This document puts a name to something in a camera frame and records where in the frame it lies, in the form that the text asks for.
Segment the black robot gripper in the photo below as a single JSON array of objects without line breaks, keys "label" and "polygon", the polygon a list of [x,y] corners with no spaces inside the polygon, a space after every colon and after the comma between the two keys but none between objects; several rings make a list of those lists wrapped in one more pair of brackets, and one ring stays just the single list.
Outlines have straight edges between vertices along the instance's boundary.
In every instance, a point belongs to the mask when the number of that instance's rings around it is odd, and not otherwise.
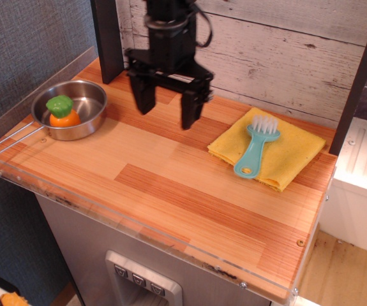
[{"label": "black robot gripper", "polygon": [[166,87],[183,93],[181,98],[181,125],[188,130],[200,119],[203,105],[211,94],[212,74],[195,60],[197,47],[197,20],[179,18],[161,21],[146,18],[149,48],[128,49],[131,89],[142,115],[156,105],[155,88]]}]

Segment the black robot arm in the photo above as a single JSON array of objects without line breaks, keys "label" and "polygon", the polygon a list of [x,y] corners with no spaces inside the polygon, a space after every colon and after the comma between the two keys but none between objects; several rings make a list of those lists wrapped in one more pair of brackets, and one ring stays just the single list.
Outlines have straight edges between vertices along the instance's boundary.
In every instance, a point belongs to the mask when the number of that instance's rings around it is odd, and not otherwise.
[{"label": "black robot arm", "polygon": [[195,60],[196,49],[210,44],[197,42],[197,15],[205,14],[194,1],[147,1],[146,7],[149,49],[125,51],[135,102],[147,114],[156,105],[157,87],[180,93],[181,126],[187,130],[211,100],[213,74]]}]

